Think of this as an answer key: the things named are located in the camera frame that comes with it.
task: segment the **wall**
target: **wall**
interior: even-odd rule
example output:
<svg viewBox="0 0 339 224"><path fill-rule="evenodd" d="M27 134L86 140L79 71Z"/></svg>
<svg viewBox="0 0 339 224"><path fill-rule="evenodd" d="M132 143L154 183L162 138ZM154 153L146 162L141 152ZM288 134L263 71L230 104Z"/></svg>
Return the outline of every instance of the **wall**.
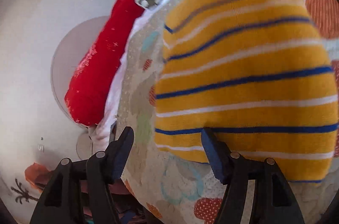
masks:
<svg viewBox="0 0 339 224"><path fill-rule="evenodd" d="M15 178L34 162L54 169L69 157L84 129L58 107L50 84L54 52L76 25L110 14L115 0L0 0L0 197L12 215L29 223L36 202L15 202ZM38 151L44 145L44 152Z"/></svg>

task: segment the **patterned bedsheet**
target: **patterned bedsheet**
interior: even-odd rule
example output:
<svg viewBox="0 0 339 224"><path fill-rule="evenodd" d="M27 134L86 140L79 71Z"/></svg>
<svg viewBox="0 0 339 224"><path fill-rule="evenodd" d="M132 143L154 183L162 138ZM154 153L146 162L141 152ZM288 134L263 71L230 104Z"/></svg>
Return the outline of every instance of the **patterned bedsheet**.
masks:
<svg viewBox="0 0 339 224"><path fill-rule="evenodd" d="M119 106L119 135L125 126L135 142L122 179L135 197L165 224L212 224L225 186L211 168L158 151L153 142L154 83L162 68L162 29L167 12L180 0L171 0L130 39L128 68ZM339 4L336 0L305 0L331 57L339 84ZM321 184L291 184L307 224L325 212L339 188L339 148ZM242 223L248 223L254 181L249 182Z"/></svg>

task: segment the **silver screw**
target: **silver screw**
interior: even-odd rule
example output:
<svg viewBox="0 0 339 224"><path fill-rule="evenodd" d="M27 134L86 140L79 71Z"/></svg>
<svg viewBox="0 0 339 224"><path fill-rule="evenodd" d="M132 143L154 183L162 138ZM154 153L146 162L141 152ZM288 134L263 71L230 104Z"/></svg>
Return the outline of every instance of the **silver screw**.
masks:
<svg viewBox="0 0 339 224"><path fill-rule="evenodd" d="M99 151L99 152L97 152L96 157L97 158L103 158L105 155L106 155L106 153L104 151Z"/></svg>
<svg viewBox="0 0 339 224"><path fill-rule="evenodd" d="M266 159L266 162L269 164L269 165L274 165L275 161L272 159L272 158L267 158Z"/></svg>
<svg viewBox="0 0 339 224"><path fill-rule="evenodd" d="M64 158L64 159L61 160L61 164L63 166L67 165L68 163L69 163L69 159L68 158Z"/></svg>
<svg viewBox="0 0 339 224"><path fill-rule="evenodd" d="M231 152L231 157L234 159L238 159L240 157L240 154L236 151Z"/></svg>

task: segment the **white fabric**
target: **white fabric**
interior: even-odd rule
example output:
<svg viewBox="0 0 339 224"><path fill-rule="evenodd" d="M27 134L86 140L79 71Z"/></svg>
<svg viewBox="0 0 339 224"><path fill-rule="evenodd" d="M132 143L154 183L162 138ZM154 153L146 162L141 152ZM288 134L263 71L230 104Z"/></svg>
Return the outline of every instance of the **white fabric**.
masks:
<svg viewBox="0 0 339 224"><path fill-rule="evenodd" d="M127 40L125 52L120 59L121 65L113 78L110 91L108 93L104 118L97 126L95 133L92 135L93 154L107 148L110 141L111 125L114 124L114 122L117 120L119 101L122 91L122 81L127 69L127 51L129 40L134 36L137 31L144 27L149 19L168 1L170 0L162 0L161 4L158 5L156 8L152 10L145 10L144 14L140 18L136 19L136 21L134 22L133 28Z"/></svg>

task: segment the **yellow striped cloth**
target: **yellow striped cloth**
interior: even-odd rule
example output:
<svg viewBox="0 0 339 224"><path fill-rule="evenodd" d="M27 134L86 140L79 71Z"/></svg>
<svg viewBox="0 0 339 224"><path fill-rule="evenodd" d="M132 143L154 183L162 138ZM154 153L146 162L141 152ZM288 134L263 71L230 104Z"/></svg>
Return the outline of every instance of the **yellow striped cloth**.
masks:
<svg viewBox="0 0 339 224"><path fill-rule="evenodd" d="M184 0L167 16L155 143L207 163L200 131L320 182L337 136L330 60L303 0Z"/></svg>

